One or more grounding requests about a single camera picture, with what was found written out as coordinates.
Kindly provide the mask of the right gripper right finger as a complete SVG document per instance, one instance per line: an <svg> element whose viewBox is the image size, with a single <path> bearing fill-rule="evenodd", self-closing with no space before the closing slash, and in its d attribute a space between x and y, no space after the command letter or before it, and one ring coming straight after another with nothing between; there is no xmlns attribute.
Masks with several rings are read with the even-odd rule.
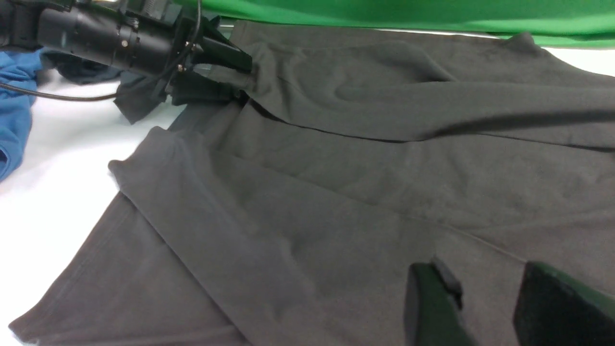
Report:
<svg viewBox="0 0 615 346"><path fill-rule="evenodd" d="M615 301L544 262L529 261L513 325L521 346L613 346Z"/></svg>

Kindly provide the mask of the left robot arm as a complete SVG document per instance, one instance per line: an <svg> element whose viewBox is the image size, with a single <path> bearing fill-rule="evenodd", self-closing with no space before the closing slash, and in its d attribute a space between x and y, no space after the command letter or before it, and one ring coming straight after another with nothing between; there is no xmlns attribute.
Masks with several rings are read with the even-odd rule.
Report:
<svg viewBox="0 0 615 346"><path fill-rule="evenodd" d="M132 72L143 80L113 97L151 88L154 100L231 100L236 92L194 72L217 65L250 73L252 57L202 14L171 0L3 0L1 50L61 53Z"/></svg>

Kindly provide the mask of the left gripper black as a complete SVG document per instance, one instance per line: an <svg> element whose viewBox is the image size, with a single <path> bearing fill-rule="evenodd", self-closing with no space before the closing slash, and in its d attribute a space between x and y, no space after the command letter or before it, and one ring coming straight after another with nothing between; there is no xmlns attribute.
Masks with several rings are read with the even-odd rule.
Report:
<svg viewBox="0 0 615 346"><path fill-rule="evenodd" d="M179 57L199 19L192 64L224 66L250 73L252 57L202 17L199 4L190 5L177 0L123 1L123 70L141 76L162 74ZM168 94L174 106L248 101L248 94L241 88L194 72L172 74Z"/></svg>

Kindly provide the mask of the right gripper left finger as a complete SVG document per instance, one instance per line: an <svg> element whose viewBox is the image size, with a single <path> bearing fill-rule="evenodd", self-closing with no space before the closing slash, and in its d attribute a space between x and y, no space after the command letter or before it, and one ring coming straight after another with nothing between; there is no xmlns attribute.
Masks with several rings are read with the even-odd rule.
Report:
<svg viewBox="0 0 615 346"><path fill-rule="evenodd" d="M406 345L476 346L461 315L463 295L461 281L439 258L411 264L406 280Z"/></svg>

